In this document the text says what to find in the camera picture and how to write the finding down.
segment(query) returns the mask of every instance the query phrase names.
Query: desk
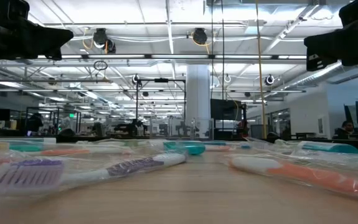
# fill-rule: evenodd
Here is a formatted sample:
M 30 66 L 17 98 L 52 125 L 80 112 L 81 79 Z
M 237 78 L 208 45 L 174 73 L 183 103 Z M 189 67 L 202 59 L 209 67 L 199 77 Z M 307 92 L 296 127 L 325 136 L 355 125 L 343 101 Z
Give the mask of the desk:
M 358 223 L 356 199 L 231 170 L 218 155 L 0 208 L 0 223 Z

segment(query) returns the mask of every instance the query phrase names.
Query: ceiling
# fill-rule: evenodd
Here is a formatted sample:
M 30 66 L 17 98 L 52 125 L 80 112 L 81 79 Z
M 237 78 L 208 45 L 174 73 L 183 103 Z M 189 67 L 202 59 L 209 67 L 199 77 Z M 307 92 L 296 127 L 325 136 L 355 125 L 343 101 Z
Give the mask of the ceiling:
M 170 78 L 186 79 L 187 66 L 195 63 L 207 63 L 215 77 L 216 92 L 214 98 L 222 97 L 224 90 L 259 90 L 259 64 L 257 24 L 260 25 L 260 48 L 263 55 L 272 55 L 270 60 L 262 60 L 262 78 L 273 75 L 277 83 L 288 83 L 296 80 L 306 72 L 306 47 L 303 39 L 309 35 L 323 34 L 341 28 L 338 16 L 339 9 L 349 1 L 327 1 L 326 6 L 310 6 L 307 0 L 267 1 L 259 0 L 259 20 L 254 4 L 243 4 L 245 1 L 212 0 L 27 0 L 31 5 L 29 20 L 41 26 L 69 29 L 75 37 L 62 47 L 62 61 L 53 62 L 43 58 L 19 62 L 0 61 L 0 79 L 22 80 L 75 80 L 49 85 L 46 82 L 21 83 L 18 86 L 0 85 L 0 88 L 31 90 L 105 90 L 94 91 L 98 97 L 80 96 L 78 92 L 36 92 L 40 101 L 44 96 L 64 98 L 56 101 L 50 98 L 47 103 L 72 102 L 118 103 L 118 107 L 107 106 L 103 109 L 113 110 L 114 114 L 124 116 L 125 108 L 133 108 L 135 93 L 122 92 L 133 90 L 132 78 Z M 116 45 L 116 53 L 129 55 L 167 55 L 160 59 L 102 58 L 104 52 L 91 46 L 92 34 L 96 28 L 107 28 L 107 34 Z M 191 33 L 196 27 L 205 29 L 208 35 L 208 49 L 196 45 Z M 227 55 L 222 60 L 169 59 L 169 55 Z M 86 59 L 77 55 L 101 55 L 108 64 L 104 71 L 95 71 L 93 64 L 99 59 Z M 240 59 L 230 59 L 228 55 L 242 55 Z M 278 60 L 278 56 L 297 56 L 298 60 Z M 165 90 L 149 92 L 147 100 L 141 107 L 152 114 L 167 116 L 169 113 L 180 115 L 176 109 L 182 106 L 175 103 L 160 105 L 154 110 L 147 105 L 151 101 L 163 99 L 184 99 L 181 83 L 149 82 L 144 90 Z M 246 98 L 243 92 L 230 92 L 229 97 L 235 100 L 257 100 L 255 93 Z

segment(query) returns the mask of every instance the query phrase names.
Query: table surface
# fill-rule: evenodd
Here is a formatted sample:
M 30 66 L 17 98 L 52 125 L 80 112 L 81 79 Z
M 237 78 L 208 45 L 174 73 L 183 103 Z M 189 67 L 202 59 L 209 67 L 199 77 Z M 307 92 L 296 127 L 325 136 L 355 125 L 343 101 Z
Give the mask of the table surface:
M 233 170 L 219 156 L 0 206 L 0 223 L 358 223 L 354 198 Z

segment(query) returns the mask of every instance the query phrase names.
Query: white column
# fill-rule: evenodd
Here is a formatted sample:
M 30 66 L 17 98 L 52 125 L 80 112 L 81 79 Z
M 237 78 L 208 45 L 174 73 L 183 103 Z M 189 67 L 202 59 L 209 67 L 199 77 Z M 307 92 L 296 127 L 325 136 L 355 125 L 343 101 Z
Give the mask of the white column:
M 187 104 L 186 125 L 197 120 L 200 138 L 209 130 L 210 72 L 209 65 L 188 65 L 186 76 Z

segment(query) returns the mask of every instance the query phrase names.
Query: toothbrush handle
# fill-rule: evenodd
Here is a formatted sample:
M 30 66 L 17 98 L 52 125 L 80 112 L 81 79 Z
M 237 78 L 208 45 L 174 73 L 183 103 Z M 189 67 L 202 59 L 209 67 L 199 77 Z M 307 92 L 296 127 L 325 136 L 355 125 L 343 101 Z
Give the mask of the toothbrush handle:
M 282 167 L 271 168 L 269 174 L 280 175 L 305 181 L 310 184 L 325 187 L 329 190 L 335 190 L 347 194 L 358 194 L 358 180 L 347 177 L 334 171 L 312 169 L 303 166 L 297 166 L 290 163 L 281 162 Z

